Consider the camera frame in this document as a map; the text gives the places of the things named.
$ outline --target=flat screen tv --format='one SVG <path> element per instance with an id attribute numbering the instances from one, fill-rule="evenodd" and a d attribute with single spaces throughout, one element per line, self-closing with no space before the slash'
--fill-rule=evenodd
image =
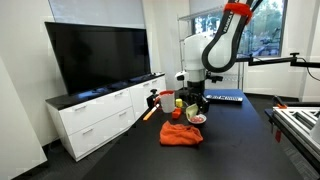
<path id="1" fill-rule="evenodd" d="M 150 74 L 145 29 L 45 22 L 69 95 Z"/>

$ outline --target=red towel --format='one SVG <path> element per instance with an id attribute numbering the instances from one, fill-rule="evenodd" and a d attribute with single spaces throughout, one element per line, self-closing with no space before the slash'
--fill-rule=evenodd
<path id="1" fill-rule="evenodd" d="M 160 143 L 162 145 L 195 145 L 203 141 L 198 128 L 182 124 L 171 125 L 168 121 L 162 125 Z"/>

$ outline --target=gray floor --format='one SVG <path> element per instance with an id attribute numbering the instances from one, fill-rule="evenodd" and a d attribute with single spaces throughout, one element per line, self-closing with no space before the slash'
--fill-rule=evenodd
<path id="1" fill-rule="evenodd" d="M 264 114 L 264 109 L 271 108 L 272 98 L 270 96 L 252 95 L 247 94 L 248 99 L 260 115 L 261 120 L 264 122 L 266 128 L 270 129 L 267 116 Z M 283 98 L 284 101 L 297 101 L 294 98 Z M 49 144 L 46 150 L 49 166 L 48 168 L 41 169 L 41 171 L 33 176 L 20 177 L 19 179 L 31 180 L 73 180 L 82 179 L 84 175 L 104 156 L 108 150 L 117 142 L 117 139 L 99 148 L 94 153 L 86 158 L 75 162 L 68 152 L 58 143 Z M 293 145 L 283 137 L 280 143 L 288 158 L 296 166 L 304 180 L 318 179 L 319 175 L 307 163 L 307 161 L 297 152 Z"/>

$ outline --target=drawer handle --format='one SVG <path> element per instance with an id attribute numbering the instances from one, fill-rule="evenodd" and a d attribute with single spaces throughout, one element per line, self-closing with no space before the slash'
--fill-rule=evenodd
<path id="1" fill-rule="evenodd" d="M 123 112 L 123 113 L 120 113 L 119 116 L 123 116 L 123 115 L 125 115 L 125 114 L 127 114 L 127 111 L 125 111 L 125 112 Z"/>
<path id="2" fill-rule="evenodd" d="M 80 109 L 84 109 L 86 107 L 87 107 L 87 105 L 83 105 L 83 106 L 80 106 L 80 107 L 75 107 L 73 109 L 74 109 L 74 111 L 79 111 Z"/>
<path id="3" fill-rule="evenodd" d="M 82 134 L 83 134 L 83 135 L 85 135 L 85 134 L 87 134 L 88 132 L 91 132 L 92 130 L 93 130 L 93 128 L 90 128 L 90 129 L 88 129 L 88 130 L 86 130 L 86 131 L 82 132 Z"/>
<path id="4" fill-rule="evenodd" d="M 122 94 L 123 94 L 123 92 L 120 92 L 118 94 L 115 94 L 114 97 L 121 96 Z"/>

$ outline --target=tv stand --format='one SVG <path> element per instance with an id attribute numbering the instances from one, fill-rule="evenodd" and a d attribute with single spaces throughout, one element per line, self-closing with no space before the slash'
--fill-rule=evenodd
<path id="1" fill-rule="evenodd" d="M 60 140 L 75 161 L 127 131 L 148 109 L 151 89 L 166 89 L 164 74 L 120 84 L 97 94 L 46 100 Z"/>
<path id="2" fill-rule="evenodd" d="M 143 75 L 143 76 L 139 76 L 136 78 L 132 78 L 128 80 L 128 83 L 135 83 L 135 82 L 141 82 L 141 81 L 147 81 L 153 78 L 158 77 L 158 75 L 154 75 L 154 74 L 147 74 L 147 75 Z"/>
<path id="3" fill-rule="evenodd" d="M 98 88 L 98 89 L 93 89 L 91 91 L 92 94 L 101 94 L 101 93 L 107 93 L 108 92 L 108 88 L 104 87 L 104 88 Z"/>

